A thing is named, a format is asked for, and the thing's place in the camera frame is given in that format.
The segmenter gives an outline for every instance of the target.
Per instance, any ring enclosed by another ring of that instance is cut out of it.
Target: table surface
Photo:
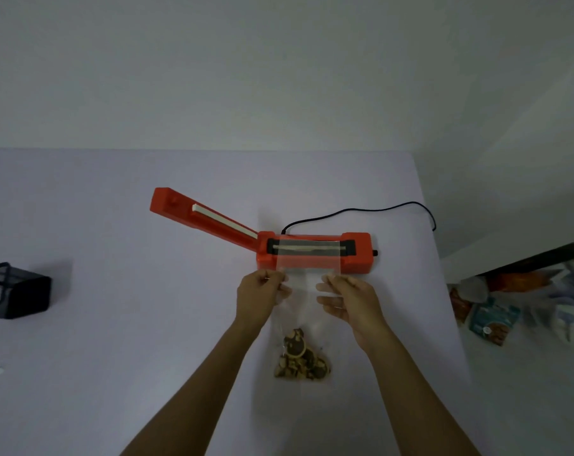
[[[148,211],[171,187],[256,230],[346,207],[423,202],[407,153],[0,149],[0,262],[54,278],[42,314],[0,320],[0,455],[117,454],[194,372],[235,312],[255,256]],[[419,206],[291,232],[372,234],[365,279],[421,371],[483,453],[485,432]],[[398,454],[373,370],[335,320],[332,381],[272,377],[263,329],[210,455]]]

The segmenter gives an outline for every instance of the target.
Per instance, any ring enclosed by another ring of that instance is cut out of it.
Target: heat sealer
[[[378,252],[365,232],[342,235],[277,235],[257,232],[168,187],[154,190],[150,211],[194,229],[200,229],[256,254],[258,269],[331,269],[340,256],[343,274],[368,274]]]

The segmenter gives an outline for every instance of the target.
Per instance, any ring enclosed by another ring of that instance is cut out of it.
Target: transparent plastic bag
[[[277,247],[277,269],[288,276],[292,293],[272,312],[278,347],[274,375],[296,381],[328,381],[335,325],[316,301],[319,293],[315,286],[322,275],[339,274],[340,242],[280,237]]]

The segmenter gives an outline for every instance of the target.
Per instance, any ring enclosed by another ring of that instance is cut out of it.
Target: cable
[[[346,208],[344,210],[340,210],[337,213],[332,213],[332,214],[328,214],[326,216],[321,216],[319,218],[311,218],[311,219],[302,219],[301,221],[296,221],[296,222],[291,222],[291,224],[288,224],[285,226],[285,228],[283,229],[283,231],[281,232],[281,235],[287,235],[287,229],[289,229],[290,227],[292,227],[293,225],[296,224],[302,224],[304,222],[314,222],[314,221],[320,221],[321,219],[327,219],[327,218],[332,218],[333,216],[336,216],[340,213],[345,213],[346,211],[363,211],[363,212],[379,212],[379,211],[388,211],[388,210],[394,210],[395,208],[400,208],[401,206],[405,206],[405,205],[419,205],[422,206],[426,212],[428,214],[430,214],[430,218],[433,220],[433,231],[437,230],[437,222],[435,221],[435,216],[433,216],[433,213],[431,213],[431,210],[428,209],[426,206],[422,205],[422,203],[419,202],[405,202],[405,203],[401,203],[400,205],[396,205],[396,206],[390,206],[389,208],[382,208],[380,210],[366,210],[363,208]]]

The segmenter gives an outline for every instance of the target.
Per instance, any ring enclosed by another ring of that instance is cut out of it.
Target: person
[[[426,382],[382,315],[372,285],[349,275],[325,275],[317,290],[323,310],[348,323],[367,354],[403,456],[479,455]],[[285,274],[258,270],[237,290],[234,322],[192,377],[139,431],[123,456],[203,455],[245,353],[270,317],[277,297],[289,296]]]

